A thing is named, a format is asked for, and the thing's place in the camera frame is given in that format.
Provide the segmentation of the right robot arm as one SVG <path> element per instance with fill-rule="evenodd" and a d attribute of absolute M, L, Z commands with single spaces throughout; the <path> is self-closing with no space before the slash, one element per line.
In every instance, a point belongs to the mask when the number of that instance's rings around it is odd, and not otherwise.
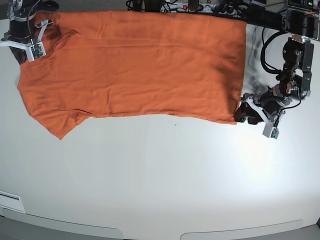
<path fill-rule="evenodd" d="M 39 11 L 54 12 L 59 8 L 54 0 L 9 0 L 6 12 L 9 30 L 0 40 L 0 45 L 9 47 L 20 65 L 45 56 L 42 37 L 53 22 L 46 18 L 36 23 L 36 15 Z"/>

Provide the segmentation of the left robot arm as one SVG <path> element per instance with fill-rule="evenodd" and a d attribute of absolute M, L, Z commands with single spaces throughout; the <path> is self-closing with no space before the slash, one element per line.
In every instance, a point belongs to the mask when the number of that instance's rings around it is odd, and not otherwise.
<path fill-rule="evenodd" d="M 284 8 L 278 12 L 268 11 L 266 6 L 250 4 L 241 13 L 249 24 L 276 30 L 262 42 L 260 62 L 267 73 L 276 76 L 278 83 L 262 94 L 245 93 L 234 113 L 235 122 L 251 125 L 270 122 L 276 127 L 285 110 L 291 108 L 291 102 L 301 102 L 310 93 L 314 53 L 311 40 L 319 39 L 320 2 L 285 0 L 283 3 Z M 275 38 L 284 34 L 291 36 L 282 49 L 283 67 L 277 69 L 266 62 L 266 50 Z"/>

